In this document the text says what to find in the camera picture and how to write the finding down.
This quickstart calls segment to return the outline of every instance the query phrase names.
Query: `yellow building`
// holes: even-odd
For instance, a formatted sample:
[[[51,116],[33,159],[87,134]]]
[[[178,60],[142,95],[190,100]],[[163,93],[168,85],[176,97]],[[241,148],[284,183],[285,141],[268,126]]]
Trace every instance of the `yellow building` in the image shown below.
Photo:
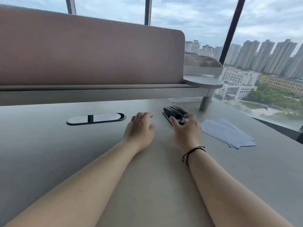
[[[263,84],[267,84],[269,87],[293,92],[296,95],[303,96],[303,80],[293,80],[276,75],[262,75],[259,78],[259,81]]]

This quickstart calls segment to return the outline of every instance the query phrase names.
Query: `hand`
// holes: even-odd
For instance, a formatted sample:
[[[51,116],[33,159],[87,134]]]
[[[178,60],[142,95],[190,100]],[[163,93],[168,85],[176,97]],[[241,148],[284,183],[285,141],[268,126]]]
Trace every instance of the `hand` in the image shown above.
[[[124,132],[124,141],[132,143],[136,153],[146,148],[154,139],[154,125],[149,126],[149,118],[154,115],[149,112],[139,112],[131,118]]]
[[[174,117],[170,117],[169,121],[174,127],[176,140],[181,148],[181,151],[186,154],[191,149],[200,146],[200,138],[202,137],[202,130],[200,122],[193,114],[186,114],[184,118],[188,118],[189,121],[181,126]]]

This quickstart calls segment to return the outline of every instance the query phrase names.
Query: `sky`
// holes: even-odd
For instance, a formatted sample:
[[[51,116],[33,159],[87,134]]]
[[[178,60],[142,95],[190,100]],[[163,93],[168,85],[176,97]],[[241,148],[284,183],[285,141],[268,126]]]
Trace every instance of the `sky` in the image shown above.
[[[151,25],[183,31],[187,41],[223,46],[238,0],[152,0]],[[65,0],[0,0],[0,4],[67,13]],[[145,0],[75,0],[78,15],[144,24]],[[232,43],[303,43],[303,0],[246,0]]]

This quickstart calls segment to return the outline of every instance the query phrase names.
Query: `stapler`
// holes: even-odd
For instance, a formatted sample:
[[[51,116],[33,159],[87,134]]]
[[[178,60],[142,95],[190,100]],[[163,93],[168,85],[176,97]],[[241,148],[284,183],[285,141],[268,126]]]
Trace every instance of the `stapler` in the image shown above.
[[[184,115],[188,114],[185,110],[183,110],[180,107],[177,106],[169,106],[164,107],[162,114],[164,117],[169,121],[170,116],[173,116],[180,125],[184,125],[187,122],[184,120]]]

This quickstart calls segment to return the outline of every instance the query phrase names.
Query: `person's right arm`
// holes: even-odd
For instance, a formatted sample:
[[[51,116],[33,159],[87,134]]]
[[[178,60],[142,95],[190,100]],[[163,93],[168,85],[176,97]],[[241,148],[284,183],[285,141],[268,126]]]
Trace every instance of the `person's right arm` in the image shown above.
[[[170,117],[183,154],[200,146],[202,137],[196,116],[187,114],[186,118],[189,121],[181,126],[175,118]],[[216,227],[293,226],[203,150],[195,150],[188,158],[191,173]]]

